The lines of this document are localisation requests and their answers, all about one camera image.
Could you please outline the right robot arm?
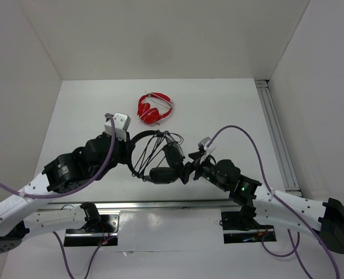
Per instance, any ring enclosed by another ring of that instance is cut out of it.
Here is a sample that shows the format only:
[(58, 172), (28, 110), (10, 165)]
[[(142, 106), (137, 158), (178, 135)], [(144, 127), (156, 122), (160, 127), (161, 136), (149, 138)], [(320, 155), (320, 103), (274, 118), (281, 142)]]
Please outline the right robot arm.
[(214, 161), (203, 153), (189, 154), (181, 172), (183, 183), (200, 177), (214, 184), (241, 209), (227, 221), (237, 230), (248, 230), (265, 226), (283, 227), (310, 236), (319, 236), (328, 250), (344, 254), (344, 206), (336, 199), (315, 201), (296, 195), (268, 190), (257, 180), (241, 174), (229, 159)]

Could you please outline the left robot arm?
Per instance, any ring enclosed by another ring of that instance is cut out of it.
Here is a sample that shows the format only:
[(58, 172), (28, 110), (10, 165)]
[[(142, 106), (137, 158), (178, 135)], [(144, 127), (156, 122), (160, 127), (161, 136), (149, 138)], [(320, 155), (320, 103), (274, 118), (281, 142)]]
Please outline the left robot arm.
[(133, 148), (129, 133), (114, 136), (102, 133), (85, 146), (59, 155), (47, 164), (33, 181), (0, 202), (0, 254), (41, 234), (65, 229), (86, 232), (98, 229), (102, 220), (92, 202), (54, 212), (40, 212), (40, 209), (102, 179), (117, 164), (126, 164)]

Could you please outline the black headset with microphone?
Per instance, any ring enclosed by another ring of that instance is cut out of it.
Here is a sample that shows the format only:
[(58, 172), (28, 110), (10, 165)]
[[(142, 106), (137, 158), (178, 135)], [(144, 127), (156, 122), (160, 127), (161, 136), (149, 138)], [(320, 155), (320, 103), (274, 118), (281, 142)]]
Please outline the black headset with microphone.
[(160, 130), (147, 130), (135, 135), (131, 141), (136, 144), (144, 138), (148, 141), (138, 158), (127, 164), (133, 177), (153, 184), (174, 183), (182, 175), (185, 155), (181, 144), (184, 138), (176, 133)]

